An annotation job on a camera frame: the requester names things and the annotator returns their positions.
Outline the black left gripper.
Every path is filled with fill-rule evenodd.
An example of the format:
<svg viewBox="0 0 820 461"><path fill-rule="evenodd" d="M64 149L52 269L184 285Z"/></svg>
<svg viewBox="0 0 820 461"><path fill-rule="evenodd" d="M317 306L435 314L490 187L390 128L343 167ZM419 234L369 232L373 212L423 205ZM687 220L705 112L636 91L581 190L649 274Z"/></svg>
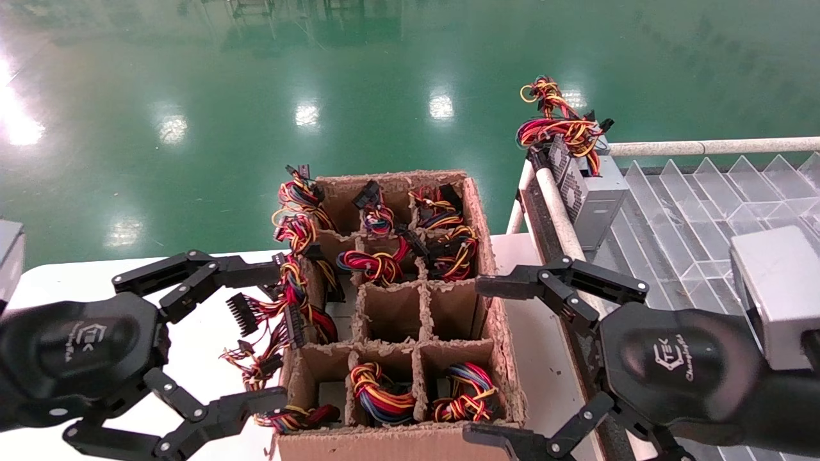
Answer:
<svg viewBox="0 0 820 461"><path fill-rule="evenodd" d="M4 313L1 325L4 432L82 418L63 440L91 457L188 460L205 444L234 437L252 416L284 408L281 386L223 396L203 405L158 368L168 362L168 327L222 287L279 279L275 262L247 263L192 249L112 278L108 300L62 301ZM160 312L141 297L175 287ZM103 426L149 390L183 418L164 437Z"/></svg>

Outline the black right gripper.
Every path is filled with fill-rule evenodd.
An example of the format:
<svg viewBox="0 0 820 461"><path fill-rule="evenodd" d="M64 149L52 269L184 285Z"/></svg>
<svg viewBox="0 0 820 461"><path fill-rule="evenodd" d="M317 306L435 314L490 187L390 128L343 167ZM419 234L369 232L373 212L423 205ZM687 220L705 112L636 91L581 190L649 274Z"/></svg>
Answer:
<svg viewBox="0 0 820 461"><path fill-rule="evenodd" d="M501 300L541 300L572 330L600 333L607 384L553 437L469 423L463 440L504 449L510 460L577 460L572 451L607 417L637 417L658 455L694 460L675 441L817 452L818 378L775 371L743 317L646 304L642 280L568 256L507 275L478 275L475 291ZM617 304L606 318L582 293Z"/></svg>

